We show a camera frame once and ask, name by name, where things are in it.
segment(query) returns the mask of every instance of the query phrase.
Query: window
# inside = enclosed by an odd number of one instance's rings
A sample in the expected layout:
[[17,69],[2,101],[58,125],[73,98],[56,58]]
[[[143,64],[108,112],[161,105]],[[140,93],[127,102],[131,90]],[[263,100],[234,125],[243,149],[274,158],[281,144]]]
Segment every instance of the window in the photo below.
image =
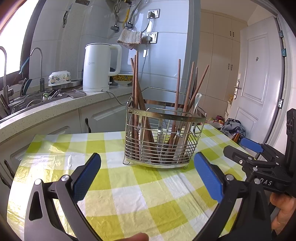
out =
[[[0,34],[0,46],[7,52],[6,74],[20,70],[25,33],[37,3],[38,0],[27,0],[14,13]],[[4,54],[0,51],[0,77],[4,75],[4,61]]]

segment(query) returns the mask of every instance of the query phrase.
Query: yellow hose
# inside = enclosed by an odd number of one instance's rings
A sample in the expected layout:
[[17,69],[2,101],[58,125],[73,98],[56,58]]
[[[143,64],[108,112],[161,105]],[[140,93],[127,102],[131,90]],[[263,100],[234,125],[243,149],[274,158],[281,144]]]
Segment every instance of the yellow hose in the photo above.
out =
[[126,12],[126,19],[123,21],[123,25],[122,25],[122,28],[123,28],[123,29],[124,29],[124,25],[126,24],[126,22],[127,22],[127,20],[128,20],[130,10],[131,10],[131,8],[129,7],[129,8],[128,8],[128,11]]

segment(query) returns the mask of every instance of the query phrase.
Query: kettle handle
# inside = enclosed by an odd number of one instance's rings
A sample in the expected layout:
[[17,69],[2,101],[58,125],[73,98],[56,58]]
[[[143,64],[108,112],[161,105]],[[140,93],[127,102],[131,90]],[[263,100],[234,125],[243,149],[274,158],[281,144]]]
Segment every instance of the kettle handle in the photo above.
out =
[[114,72],[109,72],[108,76],[115,76],[118,75],[121,70],[121,57],[122,57],[122,47],[117,44],[110,45],[110,49],[117,49],[117,64],[116,64],[116,70]]

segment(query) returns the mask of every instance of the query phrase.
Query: dish rack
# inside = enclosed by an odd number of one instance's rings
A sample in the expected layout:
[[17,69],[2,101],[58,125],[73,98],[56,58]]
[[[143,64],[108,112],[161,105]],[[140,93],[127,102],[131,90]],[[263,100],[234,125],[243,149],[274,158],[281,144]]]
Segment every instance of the dish rack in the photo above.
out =
[[[146,89],[176,93],[155,87],[147,87],[142,92]],[[154,100],[144,100],[144,102],[149,105],[146,110],[133,108],[132,97],[127,102],[123,163],[156,168],[188,166],[200,138],[206,113],[197,104],[192,115],[182,111],[184,105],[181,104],[175,111],[174,103]]]

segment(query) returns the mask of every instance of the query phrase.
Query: human hand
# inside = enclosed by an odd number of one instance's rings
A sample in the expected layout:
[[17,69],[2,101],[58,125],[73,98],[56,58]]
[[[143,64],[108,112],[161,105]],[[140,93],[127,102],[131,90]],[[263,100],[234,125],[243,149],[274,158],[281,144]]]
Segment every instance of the human hand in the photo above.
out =
[[286,194],[272,193],[270,196],[272,205],[280,209],[278,215],[271,223],[271,228],[279,234],[290,220],[296,209],[296,199]]
[[147,234],[139,233],[134,235],[133,237],[126,238],[126,239],[120,239],[117,241],[149,241],[149,237]]

